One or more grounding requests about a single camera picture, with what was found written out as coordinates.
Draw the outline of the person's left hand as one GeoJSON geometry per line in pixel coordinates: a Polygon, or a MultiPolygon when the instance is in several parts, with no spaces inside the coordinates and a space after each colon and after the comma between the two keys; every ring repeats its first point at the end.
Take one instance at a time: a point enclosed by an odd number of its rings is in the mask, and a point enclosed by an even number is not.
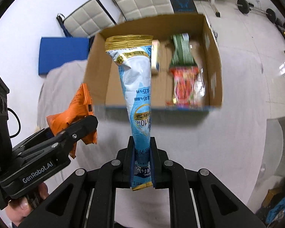
{"type": "MultiPolygon", "coordinates": [[[[49,196],[48,187],[45,183],[41,183],[38,186],[38,191],[43,200],[49,196]]],[[[27,198],[23,197],[10,201],[4,210],[13,227],[18,227],[25,217],[33,211],[33,208],[29,205],[27,198]]]]}

